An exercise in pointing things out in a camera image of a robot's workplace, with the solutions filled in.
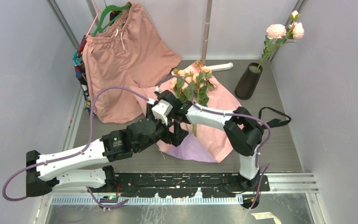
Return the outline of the pink wrapping paper sheet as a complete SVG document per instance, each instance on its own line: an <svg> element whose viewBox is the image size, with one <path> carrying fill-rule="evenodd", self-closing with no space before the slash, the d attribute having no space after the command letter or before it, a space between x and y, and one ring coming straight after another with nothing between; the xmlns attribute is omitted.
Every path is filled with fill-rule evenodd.
<svg viewBox="0 0 358 224"><path fill-rule="evenodd" d="M207 106L210 110L224 110L232 112L240 107L240 102L232 95L218 80L212 76L210 79L215 84L215 89L209 91L209 102ZM186 123L181 123L181 128L192 133L209 153L218 162L223 161L233 150L231 143L223 130L228 116L218 117L208 112L194 113L192 119L197 122L196 129Z"/></svg>

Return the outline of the black ribbon gold lettering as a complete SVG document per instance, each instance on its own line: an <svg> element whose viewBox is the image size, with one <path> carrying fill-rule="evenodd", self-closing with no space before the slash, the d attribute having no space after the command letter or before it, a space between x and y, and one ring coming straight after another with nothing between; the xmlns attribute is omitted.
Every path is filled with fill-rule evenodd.
<svg viewBox="0 0 358 224"><path fill-rule="evenodd" d="M271 108L271 107L262 107L262 108L259 110L259 113L258 113L258 118L259 118L259 119L262 118L262 111L265 110L265 109L268 109L268 110L270 110L270 111L272 111L272 112L274 112L274 113L276 113L276 114L278 114L278 115L280 115L280 116L285 117L285 120L281 120L281 119L279 119L279 118L274 118L274 119L268 121L267 124L268 124L268 126L269 126L270 128L276 128L276 127L286 126L286 125L288 125L288 124L292 121L292 118L291 118L289 115L287 115L287 114L285 114L285 113L283 113L283 112L281 112L281 111L278 111L278 110L276 110L276 109L274 109L274 108Z"/></svg>

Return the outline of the purple paper flower bouquet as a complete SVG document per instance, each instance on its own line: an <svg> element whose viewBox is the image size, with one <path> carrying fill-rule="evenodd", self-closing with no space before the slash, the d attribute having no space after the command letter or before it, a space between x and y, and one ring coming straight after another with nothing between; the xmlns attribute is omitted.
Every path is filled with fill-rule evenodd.
<svg viewBox="0 0 358 224"><path fill-rule="evenodd" d="M217 163L217 160L192 133L189 133L178 147L164 143L162 140L156 144L161 152L181 160Z"/></svg>

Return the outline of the orange pink rose stem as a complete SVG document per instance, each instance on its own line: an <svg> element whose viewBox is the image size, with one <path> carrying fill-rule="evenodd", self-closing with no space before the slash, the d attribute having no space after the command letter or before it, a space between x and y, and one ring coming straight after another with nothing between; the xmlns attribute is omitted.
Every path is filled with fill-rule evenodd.
<svg viewBox="0 0 358 224"><path fill-rule="evenodd" d="M215 89L215 84L210 80L212 78L212 70L203 65L200 61L195 62L195 68L198 70L197 74L193 75L195 84L195 102L207 106L209 102L209 91Z"/></svg>

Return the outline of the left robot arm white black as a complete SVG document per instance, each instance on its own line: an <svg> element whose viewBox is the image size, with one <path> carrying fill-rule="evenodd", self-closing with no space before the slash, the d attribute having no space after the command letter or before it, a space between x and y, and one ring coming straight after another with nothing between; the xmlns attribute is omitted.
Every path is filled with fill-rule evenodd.
<svg viewBox="0 0 358 224"><path fill-rule="evenodd" d="M189 134L181 128L188 123L189 102L171 106L161 100L147 104L146 118L112 131L85 146L56 154L27 152L26 196L43 196L58 188L89 187L93 192L117 189L119 181L109 162L131 158L163 141L179 146Z"/></svg>

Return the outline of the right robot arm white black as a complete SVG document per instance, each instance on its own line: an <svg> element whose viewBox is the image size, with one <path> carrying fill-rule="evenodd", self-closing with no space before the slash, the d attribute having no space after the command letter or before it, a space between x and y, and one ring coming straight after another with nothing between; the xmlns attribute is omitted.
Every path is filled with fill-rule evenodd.
<svg viewBox="0 0 358 224"><path fill-rule="evenodd" d="M223 131L233 150L240 156L239 174L253 181L260 172L258 149L263 145L264 128L269 126L251 116L244 107L225 111L201 106L193 101L181 102L168 90L157 89L158 103L152 108L156 118L191 125L204 125Z"/></svg>

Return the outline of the black cylindrical vase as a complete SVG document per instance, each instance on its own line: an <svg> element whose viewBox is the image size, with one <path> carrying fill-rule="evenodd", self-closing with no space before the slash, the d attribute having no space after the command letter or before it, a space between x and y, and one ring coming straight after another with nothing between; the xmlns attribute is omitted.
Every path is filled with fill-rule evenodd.
<svg viewBox="0 0 358 224"><path fill-rule="evenodd" d="M243 72L234 93L242 100L250 99L258 85L263 68L259 63L250 63Z"/></svg>

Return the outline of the white clothes rack stand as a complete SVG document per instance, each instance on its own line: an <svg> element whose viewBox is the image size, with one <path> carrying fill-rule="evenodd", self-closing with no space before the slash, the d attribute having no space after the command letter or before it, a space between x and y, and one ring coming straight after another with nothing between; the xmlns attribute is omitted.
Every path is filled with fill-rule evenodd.
<svg viewBox="0 0 358 224"><path fill-rule="evenodd" d="M206 65L206 56L207 56L207 47L208 47L208 38L209 38L209 29L210 29L210 21L211 21L211 13L212 13L213 1L207 0L206 7L206 17L204 22L204 34L203 34L203 42L202 42L202 51L201 51L201 63ZM217 65L208 65L208 68L211 71L222 71L229 70L233 68L233 63L225 63L225 64L217 64Z"/></svg>

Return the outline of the pink shorts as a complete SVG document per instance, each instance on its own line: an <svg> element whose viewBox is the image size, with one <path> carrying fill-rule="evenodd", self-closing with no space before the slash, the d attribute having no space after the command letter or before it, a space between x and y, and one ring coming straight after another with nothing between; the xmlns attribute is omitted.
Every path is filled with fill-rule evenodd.
<svg viewBox="0 0 358 224"><path fill-rule="evenodd" d="M132 2L105 32L86 36L83 62L94 114L103 123L135 119L142 109L128 89L156 86L181 59L144 7Z"/></svg>

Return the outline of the colourful patterned garment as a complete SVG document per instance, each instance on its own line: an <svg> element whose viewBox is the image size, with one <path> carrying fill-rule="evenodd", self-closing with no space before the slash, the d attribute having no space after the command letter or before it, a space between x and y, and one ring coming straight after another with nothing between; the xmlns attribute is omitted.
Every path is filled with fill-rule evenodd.
<svg viewBox="0 0 358 224"><path fill-rule="evenodd" d="M83 99L84 99L83 108L87 111L88 114L90 114L91 100L90 100L88 83L86 78L85 64L83 62L83 50L86 43L87 43L86 35L84 35L83 38L81 39L79 46L74 51L72 62L74 65L76 78L80 83L80 87L83 94Z"/></svg>

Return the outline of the green clothes hanger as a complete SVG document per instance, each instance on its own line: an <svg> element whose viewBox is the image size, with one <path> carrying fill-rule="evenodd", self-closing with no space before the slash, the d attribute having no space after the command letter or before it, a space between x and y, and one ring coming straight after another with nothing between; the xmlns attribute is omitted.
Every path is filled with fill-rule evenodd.
<svg viewBox="0 0 358 224"><path fill-rule="evenodd" d="M102 12L101 12L101 16L99 19L99 24L97 25L95 31L92 33L92 36L96 36L98 33L103 32L107 27L109 27L110 25L112 25L114 23L114 21L116 19L119 18L119 16L124 12L125 9L129 9L131 8L131 3L127 3L124 6L116 6L116 5L109 5L107 6ZM103 21L106 17L108 17L108 19L110 19L110 14L115 11L115 12L119 12L119 14L117 16L115 16L113 19L109 20L109 22L103 26Z"/></svg>

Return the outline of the pink artificial rose stem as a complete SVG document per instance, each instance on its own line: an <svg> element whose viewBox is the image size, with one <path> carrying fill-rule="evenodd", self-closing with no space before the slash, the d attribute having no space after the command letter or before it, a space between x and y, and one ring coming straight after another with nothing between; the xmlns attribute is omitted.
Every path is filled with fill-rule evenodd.
<svg viewBox="0 0 358 224"><path fill-rule="evenodd" d="M290 14L291 23L288 26L272 24L266 29L263 54L259 60L256 71L261 71L262 63L277 49L289 40L295 42L304 37L305 30L301 22L297 22L300 13L294 10Z"/></svg>

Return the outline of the pink clothes hanger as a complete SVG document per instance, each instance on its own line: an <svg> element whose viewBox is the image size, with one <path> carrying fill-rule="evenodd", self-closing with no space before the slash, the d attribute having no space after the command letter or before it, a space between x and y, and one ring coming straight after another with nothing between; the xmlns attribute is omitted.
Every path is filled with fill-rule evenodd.
<svg viewBox="0 0 358 224"><path fill-rule="evenodd" d="M87 6L89 8L89 12L93 17L93 21L90 25L89 30L85 34L85 38L90 34L91 30L93 29L96 22L99 21L99 14L102 12L98 7L96 0L86 0Z"/></svg>

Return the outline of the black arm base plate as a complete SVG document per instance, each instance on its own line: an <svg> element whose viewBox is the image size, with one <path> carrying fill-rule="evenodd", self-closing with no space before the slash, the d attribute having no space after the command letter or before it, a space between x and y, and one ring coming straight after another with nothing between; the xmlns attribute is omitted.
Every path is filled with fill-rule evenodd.
<svg viewBox="0 0 358 224"><path fill-rule="evenodd" d="M112 183L92 189L93 193L119 193L122 197L161 198L234 197L245 192L269 191L266 176L247 181L239 173L117 173Z"/></svg>

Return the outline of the aluminium rail frame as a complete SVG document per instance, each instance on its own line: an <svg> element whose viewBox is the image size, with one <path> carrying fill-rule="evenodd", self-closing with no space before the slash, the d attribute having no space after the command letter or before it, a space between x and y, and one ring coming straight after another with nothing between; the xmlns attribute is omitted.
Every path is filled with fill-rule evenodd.
<svg viewBox="0 0 358 224"><path fill-rule="evenodd" d="M267 173L261 192L236 173L118 173L112 192L46 195L37 224L323 224L310 173Z"/></svg>

